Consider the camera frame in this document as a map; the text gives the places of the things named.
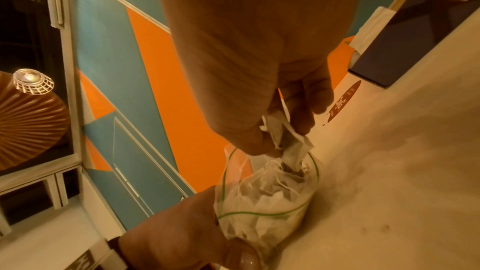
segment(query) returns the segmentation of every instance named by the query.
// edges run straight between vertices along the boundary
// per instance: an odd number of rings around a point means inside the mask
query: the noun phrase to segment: person's right hand
[[[262,116],[300,134],[333,102],[328,54],[358,0],[162,0],[180,61],[209,126],[250,155],[272,153]]]

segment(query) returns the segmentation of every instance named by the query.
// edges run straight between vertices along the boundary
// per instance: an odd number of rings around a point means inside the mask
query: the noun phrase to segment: fingernail
[[[241,254],[240,269],[241,270],[260,270],[261,268],[260,268],[259,258],[253,253],[244,251]]]

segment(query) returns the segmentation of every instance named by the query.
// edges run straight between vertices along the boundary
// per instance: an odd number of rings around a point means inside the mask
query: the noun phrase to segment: brown pleated decoration
[[[12,74],[0,71],[0,171],[51,148],[67,131],[67,106],[53,92],[20,92]]]

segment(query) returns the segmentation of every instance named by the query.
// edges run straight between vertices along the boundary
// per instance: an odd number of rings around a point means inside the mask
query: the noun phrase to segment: orange painted shape
[[[216,185],[228,142],[208,127],[170,34],[133,10],[127,12],[180,174],[197,192]]]
[[[89,168],[89,169],[95,169],[95,170],[101,170],[101,171],[112,171],[112,168],[110,167],[109,163],[105,160],[105,158],[100,154],[100,152],[97,150],[94,144],[86,136],[85,136],[85,146],[86,146],[86,150],[90,154],[91,161],[95,166],[95,168]]]
[[[112,103],[95,87],[95,85],[88,79],[80,70],[78,71],[80,75],[80,83],[85,92],[86,99],[90,104],[91,111],[95,119],[104,117],[107,114],[115,111]]]
[[[350,36],[342,40],[342,42],[334,49],[327,58],[328,70],[330,72],[331,86],[335,89],[339,83],[347,75],[350,60],[354,54],[354,48],[348,45],[355,36]]]

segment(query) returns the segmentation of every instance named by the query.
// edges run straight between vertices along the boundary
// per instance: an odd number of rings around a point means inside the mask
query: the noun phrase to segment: person's left hand
[[[136,270],[198,270],[208,263],[260,270],[252,247],[223,235],[214,200],[215,187],[210,187],[155,214],[120,237],[122,253]]]

